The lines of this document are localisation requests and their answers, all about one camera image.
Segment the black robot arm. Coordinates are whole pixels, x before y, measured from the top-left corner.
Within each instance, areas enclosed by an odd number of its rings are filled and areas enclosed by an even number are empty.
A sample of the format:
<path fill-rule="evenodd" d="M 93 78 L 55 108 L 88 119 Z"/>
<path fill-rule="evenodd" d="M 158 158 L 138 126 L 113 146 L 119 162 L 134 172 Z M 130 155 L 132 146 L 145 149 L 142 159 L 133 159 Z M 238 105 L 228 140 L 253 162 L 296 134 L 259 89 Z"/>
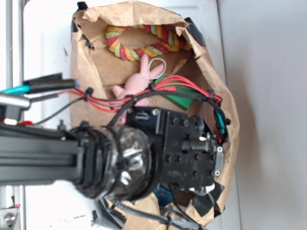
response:
<path fill-rule="evenodd" d="M 126 123 L 67 131 L 0 126 L 2 185 L 72 182 L 84 196 L 135 201 L 159 184 L 205 195 L 223 149 L 199 115 L 134 107 Z"/>

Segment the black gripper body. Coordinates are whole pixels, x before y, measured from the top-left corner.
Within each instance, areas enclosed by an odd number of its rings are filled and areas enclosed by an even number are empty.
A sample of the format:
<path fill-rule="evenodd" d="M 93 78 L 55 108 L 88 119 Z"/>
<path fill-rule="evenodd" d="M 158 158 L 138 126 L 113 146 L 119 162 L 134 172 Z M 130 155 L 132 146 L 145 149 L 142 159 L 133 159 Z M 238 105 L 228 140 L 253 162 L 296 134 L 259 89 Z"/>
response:
<path fill-rule="evenodd" d="M 157 183 L 198 195 L 215 188 L 214 176 L 223 167 L 223 149 L 205 129 L 200 115 L 138 106 L 127 112 L 126 123 L 148 137 L 156 158 L 153 175 Z"/>

